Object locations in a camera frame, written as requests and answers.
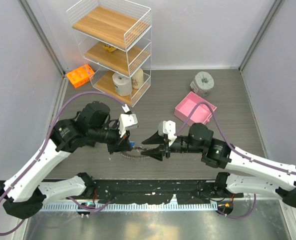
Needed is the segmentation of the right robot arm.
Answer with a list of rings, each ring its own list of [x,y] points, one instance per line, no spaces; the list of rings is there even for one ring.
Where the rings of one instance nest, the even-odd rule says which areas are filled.
[[[175,123],[163,121],[144,145],[157,145],[141,154],[162,161],[172,153],[201,154],[201,161],[221,168],[214,184],[220,197],[229,193],[251,193],[280,198],[296,208],[296,165],[275,162],[256,156],[226,141],[213,137],[213,131],[202,123],[190,126],[187,135],[175,134]]]

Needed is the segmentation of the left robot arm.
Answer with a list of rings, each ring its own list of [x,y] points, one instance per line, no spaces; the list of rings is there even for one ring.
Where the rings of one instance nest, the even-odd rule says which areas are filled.
[[[78,148],[106,144],[110,154],[131,151],[130,130],[138,126],[138,119],[127,106],[119,119],[110,118],[110,108],[99,101],[87,104],[74,118],[59,120],[49,140],[7,181],[0,180],[0,197],[5,201],[5,212],[19,219],[35,215],[51,202],[72,196],[89,199],[96,184],[85,172],[57,182],[44,178]]]

